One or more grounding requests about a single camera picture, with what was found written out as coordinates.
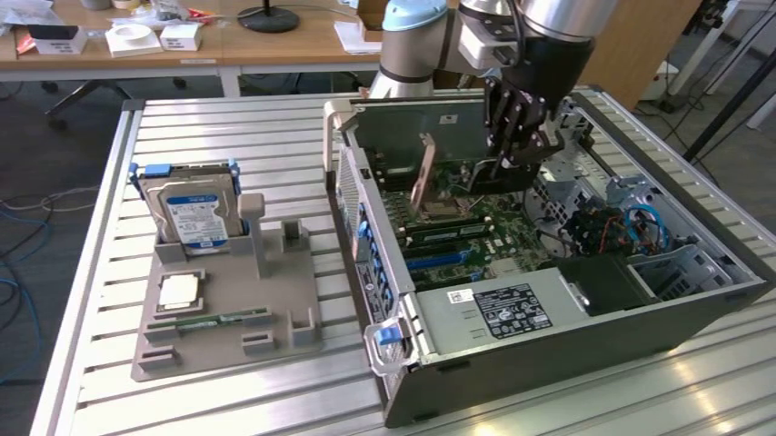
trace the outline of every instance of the motherboard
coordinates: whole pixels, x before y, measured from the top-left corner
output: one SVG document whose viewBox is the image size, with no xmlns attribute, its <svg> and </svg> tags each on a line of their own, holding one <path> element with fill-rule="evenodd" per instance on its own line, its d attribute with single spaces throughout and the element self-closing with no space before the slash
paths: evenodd
<svg viewBox="0 0 776 436">
<path fill-rule="evenodd" d="M 434 163 L 424 193 L 401 181 L 401 175 L 384 177 L 378 184 L 417 291 L 553 264 L 554 253 L 538 241 L 525 199 L 520 193 L 470 195 L 465 186 L 470 165 Z"/>
</svg>

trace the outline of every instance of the blue cable on floor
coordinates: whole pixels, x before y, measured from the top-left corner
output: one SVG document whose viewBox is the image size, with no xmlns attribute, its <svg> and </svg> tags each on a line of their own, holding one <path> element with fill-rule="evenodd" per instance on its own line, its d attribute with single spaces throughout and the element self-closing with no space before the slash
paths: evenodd
<svg viewBox="0 0 776 436">
<path fill-rule="evenodd" d="M 0 279 L 0 283 L 11 285 L 19 290 L 22 298 L 24 299 L 24 302 L 27 303 L 27 308 L 30 309 L 30 315 L 34 318 L 34 329 L 35 329 L 35 352 L 34 352 L 34 355 L 27 358 L 27 360 L 22 363 L 20 366 L 18 366 L 14 370 L 11 370 L 0 378 L 0 385 L 3 385 L 3 383 L 6 383 L 11 379 L 11 377 L 18 375 L 20 372 L 24 372 L 26 370 L 28 370 L 34 366 L 35 361 L 38 361 L 40 359 L 40 349 L 43 346 L 43 336 L 40 334 L 40 321 L 38 320 L 38 312 L 35 311 L 34 298 L 31 297 L 30 293 L 27 292 L 27 290 L 24 288 L 22 288 L 20 284 L 14 282 L 12 280 Z"/>
<path fill-rule="evenodd" d="M 4 211 L 0 211 L 0 215 L 6 216 L 7 219 L 18 221 L 20 223 L 38 224 L 38 225 L 44 226 L 44 237 L 40 239 L 40 243 L 38 244 L 38 246 L 27 254 L 24 254 L 19 259 L 12 259 L 8 262 L 0 262 L 0 266 L 7 266 L 7 265 L 14 265 L 14 264 L 24 261 L 28 257 L 31 257 L 35 253 L 38 253 L 38 251 L 42 248 L 44 248 L 44 245 L 48 242 L 48 236 L 51 235 L 51 226 L 44 221 L 26 220 L 23 218 L 19 218 L 18 216 L 4 212 Z"/>
</svg>

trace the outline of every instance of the chair wheel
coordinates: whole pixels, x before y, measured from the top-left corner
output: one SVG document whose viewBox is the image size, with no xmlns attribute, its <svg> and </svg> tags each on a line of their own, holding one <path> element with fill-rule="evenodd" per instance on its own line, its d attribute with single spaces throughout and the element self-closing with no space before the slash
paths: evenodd
<svg viewBox="0 0 776 436">
<path fill-rule="evenodd" d="M 56 82 L 42 82 L 40 87 L 50 94 L 54 94 L 56 91 L 59 91 L 59 85 Z"/>
<path fill-rule="evenodd" d="M 183 80 L 181 77 L 174 77 L 172 78 L 172 85 L 178 88 L 178 89 L 186 89 L 187 87 L 187 83 L 186 80 Z"/>
<path fill-rule="evenodd" d="M 56 130 L 58 132 L 63 132 L 68 130 L 68 122 L 60 120 L 59 118 L 48 118 L 48 128 L 51 130 Z"/>
</svg>

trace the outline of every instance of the white container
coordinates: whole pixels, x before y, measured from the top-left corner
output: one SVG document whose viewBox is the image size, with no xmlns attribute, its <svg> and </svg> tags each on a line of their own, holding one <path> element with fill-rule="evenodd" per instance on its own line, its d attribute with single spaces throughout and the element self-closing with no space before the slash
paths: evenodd
<svg viewBox="0 0 776 436">
<path fill-rule="evenodd" d="M 652 78 L 652 82 L 644 90 L 641 101 L 653 101 L 664 96 L 665 89 L 668 89 L 671 81 L 675 80 L 677 73 L 677 68 L 663 61 L 660 68 L 657 68 L 657 72 L 655 73 L 655 77 Z"/>
<path fill-rule="evenodd" d="M 163 52 L 156 34 L 146 25 L 118 25 L 106 32 L 111 57 Z"/>
<path fill-rule="evenodd" d="M 88 39 L 86 30 L 74 25 L 31 25 L 31 37 L 42 55 L 79 55 Z"/>
<path fill-rule="evenodd" d="M 135 9 L 140 6 L 140 0 L 112 0 L 112 7 L 116 9 Z"/>
<path fill-rule="evenodd" d="M 164 50 L 183 50 L 195 52 L 199 50 L 199 44 L 203 41 L 202 26 L 168 25 L 159 36 Z"/>
</svg>

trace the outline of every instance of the white sticker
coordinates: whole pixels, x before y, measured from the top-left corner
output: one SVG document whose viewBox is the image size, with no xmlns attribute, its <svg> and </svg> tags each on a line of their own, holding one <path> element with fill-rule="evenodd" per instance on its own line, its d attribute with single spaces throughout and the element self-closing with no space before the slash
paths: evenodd
<svg viewBox="0 0 776 436">
<path fill-rule="evenodd" d="M 449 239 L 449 238 L 454 238 L 456 236 L 458 236 L 458 233 L 456 233 L 456 232 L 453 232 L 453 233 L 432 234 L 430 236 L 426 236 L 424 238 L 424 242 L 437 241 L 440 239 Z"/>
<path fill-rule="evenodd" d="M 182 64 L 214 64 L 215 59 L 181 59 Z"/>
<path fill-rule="evenodd" d="M 458 304 L 460 302 L 473 302 L 474 292 L 472 291 L 472 289 L 460 289 L 457 291 L 449 291 L 448 298 L 450 299 L 450 304 Z"/>
<path fill-rule="evenodd" d="M 480 232 L 485 232 L 485 225 L 474 225 L 472 227 L 465 227 L 464 229 L 461 229 L 461 236 L 464 236 L 465 234 Z"/>
<path fill-rule="evenodd" d="M 215 212 L 217 195 L 170 197 L 167 208 L 172 215 L 181 243 L 193 248 L 210 248 L 227 242 L 227 226 Z"/>
<path fill-rule="evenodd" d="M 440 124 L 456 124 L 458 123 L 458 114 L 442 115 L 440 117 Z"/>
</svg>

